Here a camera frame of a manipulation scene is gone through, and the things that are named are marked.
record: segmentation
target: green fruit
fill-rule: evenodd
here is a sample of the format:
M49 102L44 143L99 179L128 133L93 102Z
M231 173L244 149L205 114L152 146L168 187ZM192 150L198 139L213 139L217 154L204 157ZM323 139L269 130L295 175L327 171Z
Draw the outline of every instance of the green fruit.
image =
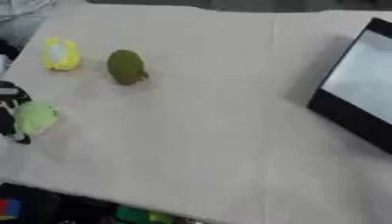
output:
M118 50L110 55L108 71L121 85L132 85L149 77L140 56L128 50Z

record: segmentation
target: table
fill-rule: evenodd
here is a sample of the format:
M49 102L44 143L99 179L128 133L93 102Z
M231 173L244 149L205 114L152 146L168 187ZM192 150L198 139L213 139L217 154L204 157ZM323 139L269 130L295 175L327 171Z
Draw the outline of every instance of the table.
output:
M0 177L219 223L387 221L390 157L305 108L374 15L392 20L77 2L5 76L63 117L30 146L2 141ZM42 67L52 36L79 44L79 69ZM140 53L150 80L116 85L117 49Z

